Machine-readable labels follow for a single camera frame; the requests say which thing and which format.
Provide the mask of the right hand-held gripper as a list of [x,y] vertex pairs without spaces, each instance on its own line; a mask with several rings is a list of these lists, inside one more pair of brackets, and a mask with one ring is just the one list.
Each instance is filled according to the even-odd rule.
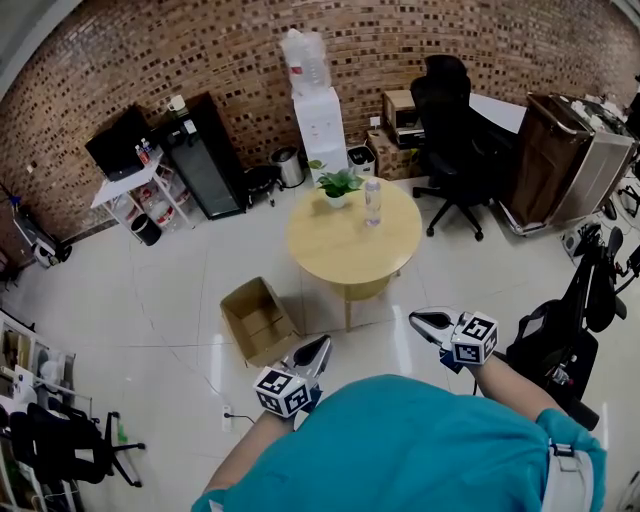
[[442,345],[440,362],[455,373],[484,365],[498,345],[498,321],[481,312],[427,307],[412,312],[409,323],[425,340]]

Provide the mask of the brown cardboard box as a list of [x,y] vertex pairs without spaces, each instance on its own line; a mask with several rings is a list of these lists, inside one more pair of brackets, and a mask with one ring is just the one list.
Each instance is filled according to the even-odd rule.
[[262,277],[227,295],[220,309],[240,353],[254,367],[273,365],[301,341],[284,304]]

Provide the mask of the person's right forearm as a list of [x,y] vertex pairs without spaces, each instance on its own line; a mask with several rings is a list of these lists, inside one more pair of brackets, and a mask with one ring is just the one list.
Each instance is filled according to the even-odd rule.
[[468,365],[481,393],[536,422],[546,410],[565,411],[542,388],[491,356],[483,365]]

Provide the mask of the person's left forearm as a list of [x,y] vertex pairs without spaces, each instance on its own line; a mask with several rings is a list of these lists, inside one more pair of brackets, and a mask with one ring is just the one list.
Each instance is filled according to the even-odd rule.
[[236,485],[272,444],[294,431],[293,417],[283,419],[265,411],[214,472],[204,492]]

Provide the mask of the round wooden table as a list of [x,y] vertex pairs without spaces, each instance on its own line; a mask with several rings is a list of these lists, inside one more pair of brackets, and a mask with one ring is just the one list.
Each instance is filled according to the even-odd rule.
[[352,304],[382,293],[391,278],[411,260],[423,235],[414,199],[393,182],[380,185],[380,222],[369,225],[365,191],[330,205],[315,188],[297,201],[287,227],[289,253],[311,276],[328,283],[344,305],[345,329],[352,323]]

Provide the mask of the person's teal shirt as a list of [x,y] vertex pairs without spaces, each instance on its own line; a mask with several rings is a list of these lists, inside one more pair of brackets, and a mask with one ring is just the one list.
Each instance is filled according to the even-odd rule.
[[550,460],[574,449],[601,512],[606,453],[566,414],[536,422],[485,397],[382,375],[348,384],[191,512],[541,512]]

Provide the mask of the potted green plant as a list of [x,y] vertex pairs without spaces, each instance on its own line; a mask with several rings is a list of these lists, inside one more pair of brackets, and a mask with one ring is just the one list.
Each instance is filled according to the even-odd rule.
[[328,172],[326,164],[320,160],[311,160],[308,165],[310,171],[316,173],[316,187],[323,191],[328,204],[335,209],[344,207],[346,195],[358,191],[364,183],[362,177],[349,169]]

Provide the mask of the small white air purifier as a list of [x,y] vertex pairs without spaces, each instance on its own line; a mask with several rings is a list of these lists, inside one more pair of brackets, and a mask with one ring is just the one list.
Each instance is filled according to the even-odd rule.
[[374,176],[376,157],[367,145],[351,147],[347,150],[349,169],[353,174]]

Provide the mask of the brown curtained cart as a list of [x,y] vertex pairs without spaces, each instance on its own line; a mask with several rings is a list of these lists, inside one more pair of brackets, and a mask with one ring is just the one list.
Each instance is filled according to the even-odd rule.
[[595,213],[640,147],[640,138],[599,103],[532,92],[527,102],[499,201],[520,236]]

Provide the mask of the black trash bin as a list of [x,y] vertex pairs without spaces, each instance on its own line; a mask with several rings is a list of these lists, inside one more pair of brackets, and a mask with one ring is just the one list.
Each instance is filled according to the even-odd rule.
[[133,220],[131,230],[146,246],[155,245],[162,235],[161,228],[145,213],[138,215]]

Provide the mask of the open carton with appliance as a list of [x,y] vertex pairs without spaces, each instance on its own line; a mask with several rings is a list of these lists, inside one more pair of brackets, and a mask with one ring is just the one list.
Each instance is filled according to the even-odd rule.
[[383,93],[384,114],[393,139],[401,149],[419,148],[424,142],[424,129],[409,90]]

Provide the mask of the white desk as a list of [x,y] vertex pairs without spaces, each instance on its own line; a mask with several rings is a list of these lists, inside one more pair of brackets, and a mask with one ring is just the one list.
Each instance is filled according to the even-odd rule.
[[526,114],[523,106],[475,93],[470,94],[469,105],[495,125],[514,134],[519,132]]

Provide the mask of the black glass-door fridge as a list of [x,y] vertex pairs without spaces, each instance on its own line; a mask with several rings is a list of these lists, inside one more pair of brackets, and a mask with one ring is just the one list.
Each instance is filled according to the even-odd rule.
[[158,135],[169,161],[207,219],[246,211],[243,167],[210,94],[188,99],[179,114],[166,114]]

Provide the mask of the black swivel office chair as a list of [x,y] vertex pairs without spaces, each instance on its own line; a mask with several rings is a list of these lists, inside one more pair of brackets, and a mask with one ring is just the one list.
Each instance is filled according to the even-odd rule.
[[62,404],[57,411],[30,403],[25,412],[8,416],[14,458],[34,470],[42,484],[56,481],[83,481],[99,484],[105,477],[119,473],[132,487],[142,481],[130,476],[118,459],[121,452],[144,450],[143,443],[117,445],[113,428],[120,425],[120,413],[107,414],[103,430],[99,420],[83,411]]

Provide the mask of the black scooter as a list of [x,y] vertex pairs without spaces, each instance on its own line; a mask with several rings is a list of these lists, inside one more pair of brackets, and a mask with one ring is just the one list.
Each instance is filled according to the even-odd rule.
[[63,244],[47,233],[36,221],[29,208],[22,204],[21,198],[14,195],[1,181],[0,190],[10,203],[14,225],[28,243],[38,263],[44,268],[50,268],[67,261],[71,255],[72,246]]

